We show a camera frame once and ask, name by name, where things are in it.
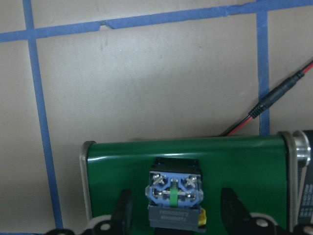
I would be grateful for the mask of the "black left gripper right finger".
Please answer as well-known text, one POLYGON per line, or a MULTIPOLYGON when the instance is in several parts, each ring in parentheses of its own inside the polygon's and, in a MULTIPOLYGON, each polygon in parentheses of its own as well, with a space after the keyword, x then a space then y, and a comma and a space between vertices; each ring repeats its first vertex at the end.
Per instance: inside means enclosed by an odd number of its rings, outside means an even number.
POLYGON ((228 235, 251 235, 252 216, 232 188, 221 189, 221 219, 228 235))

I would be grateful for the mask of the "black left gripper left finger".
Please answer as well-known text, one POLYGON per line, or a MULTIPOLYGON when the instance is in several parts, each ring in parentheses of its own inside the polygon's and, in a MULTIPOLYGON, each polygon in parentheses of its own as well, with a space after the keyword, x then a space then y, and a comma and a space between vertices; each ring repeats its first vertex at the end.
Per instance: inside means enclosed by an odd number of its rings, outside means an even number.
POLYGON ((111 216, 112 235, 130 235, 133 222, 133 196, 130 189, 123 189, 111 216))

